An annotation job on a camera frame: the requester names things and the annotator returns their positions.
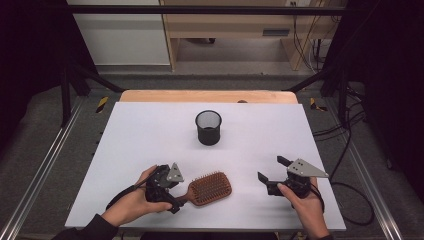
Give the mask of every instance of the gray floor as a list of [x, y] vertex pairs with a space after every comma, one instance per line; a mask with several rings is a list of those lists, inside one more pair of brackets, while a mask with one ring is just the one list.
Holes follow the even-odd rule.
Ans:
[[[182, 42], [175, 72], [153, 71], [122, 72], [105, 71], [104, 77], [121, 87], [131, 89], [265, 89], [281, 90], [294, 86], [312, 71], [303, 68], [299, 72], [290, 70], [287, 58], [279, 41], [267, 40], [223, 40], [214, 45], [206, 40], [188, 39]], [[328, 129], [336, 124], [330, 111], [310, 108], [310, 98], [318, 106], [327, 106], [334, 99], [323, 99], [319, 94], [321, 83], [313, 84], [297, 93], [313, 132]], [[20, 236], [38, 234], [51, 236], [63, 229], [69, 208], [78, 193], [85, 173], [90, 165], [97, 142], [101, 139], [113, 102], [119, 94], [103, 89], [90, 82], [93, 88], [89, 97], [81, 100], [81, 113], [61, 148], [38, 197], [29, 210], [20, 229]], [[352, 85], [363, 91], [360, 84]], [[103, 96], [110, 99], [101, 113], [95, 113]], [[349, 105], [356, 100], [349, 98]], [[352, 112], [359, 112], [360, 106]], [[0, 226], [5, 226], [13, 211], [31, 184], [33, 176], [42, 164], [46, 153], [59, 132], [61, 121], [60, 89], [54, 88], [33, 97], [28, 112], [10, 146], [1, 156], [0, 162]], [[367, 170], [375, 181], [384, 203], [404, 239], [424, 239], [424, 206], [408, 185], [401, 172], [386, 167], [385, 155], [379, 147], [369, 125], [360, 121], [352, 127], [354, 146], [360, 153]], [[331, 172], [343, 147], [343, 137], [337, 136], [320, 141], [317, 147], [327, 172]], [[362, 192], [362, 178], [347, 154], [343, 158], [335, 180], [350, 184]], [[366, 202], [349, 189], [334, 186], [334, 192], [342, 213], [356, 221], [365, 221], [370, 214]], [[386, 239], [382, 229], [384, 221], [375, 219], [368, 226], [357, 226], [346, 222], [347, 231], [336, 232], [338, 239]]]

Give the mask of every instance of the hairbrush bristles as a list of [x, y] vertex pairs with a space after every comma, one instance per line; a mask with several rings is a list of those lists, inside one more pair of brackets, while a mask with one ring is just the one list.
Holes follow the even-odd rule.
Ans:
[[179, 200], [189, 200], [196, 206], [202, 206], [231, 194], [231, 184], [222, 172], [214, 172], [196, 178], [188, 186], [188, 191]]

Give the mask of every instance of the person's right hand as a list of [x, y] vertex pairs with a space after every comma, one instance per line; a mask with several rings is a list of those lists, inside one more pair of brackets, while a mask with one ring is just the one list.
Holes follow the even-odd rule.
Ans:
[[[315, 177], [311, 177], [311, 184], [318, 189]], [[301, 199], [286, 185], [278, 183], [277, 186], [281, 193], [292, 203], [303, 228], [308, 232], [309, 239], [319, 239], [330, 235], [325, 224], [321, 202], [315, 194], [311, 192], [306, 198]]]

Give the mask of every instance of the person's left hand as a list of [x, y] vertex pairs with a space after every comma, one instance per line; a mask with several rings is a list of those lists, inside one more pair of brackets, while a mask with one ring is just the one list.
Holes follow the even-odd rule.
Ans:
[[[154, 165], [145, 170], [137, 183], [146, 179], [156, 167]], [[162, 212], [172, 208], [172, 204], [167, 202], [148, 202], [145, 193], [145, 188], [137, 188], [135, 191], [128, 193], [104, 212], [102, 217], [113, 226], [119, 227], [148, 213]]]

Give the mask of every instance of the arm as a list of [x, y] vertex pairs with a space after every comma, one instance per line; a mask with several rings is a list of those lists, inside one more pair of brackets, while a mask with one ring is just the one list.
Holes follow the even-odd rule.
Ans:
[[[155, 168], [156, 166], [152, 166], [145, 170], [137, 183], [147, 178]], [[112, 239], [118, 232], [119, 226], [132, 222], [148, 213], [162, 212], [172, 207], [172, 205], [167, 202], [148, 202], [145, 193], [145, 188], [137, 188], [135, 191], [119, 199], [119, 201], [113, 204], [101, 216], [96, 214], [93, 220], [91, 220], [84, 229], [67, 229], [60, 232], [53, 240]]]
[[[318, 189], [316, 178], [311, 178], [311, 183]], [[321, 202], [315, 194], [309, 193], [306, 198], [300, 199], [287, 186], [280, 183], [277, 186], [292, 203], [309, 239], [333, 239], [325, 224]]]

